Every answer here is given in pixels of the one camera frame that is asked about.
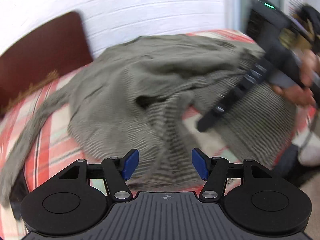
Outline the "person's right hand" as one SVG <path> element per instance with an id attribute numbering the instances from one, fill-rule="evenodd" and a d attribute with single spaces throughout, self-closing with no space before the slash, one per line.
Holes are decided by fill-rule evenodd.
<path id="1" fill-rule="evenodd" d="M 311 50 L 304 50 L 299 53 L 299 56 L 302 62 L 300 67 L 300 80 L 305 87 L 292 86 L 285 89 L 275 85 L 271 87 L 276 94 L 289 100 L 291 103 L 302 107 L 314 106 L 316 102 L 313 98 L 313 92 L 309 87 L 313 83 L 313 72 L 319 74 L 319 56 Z"/>

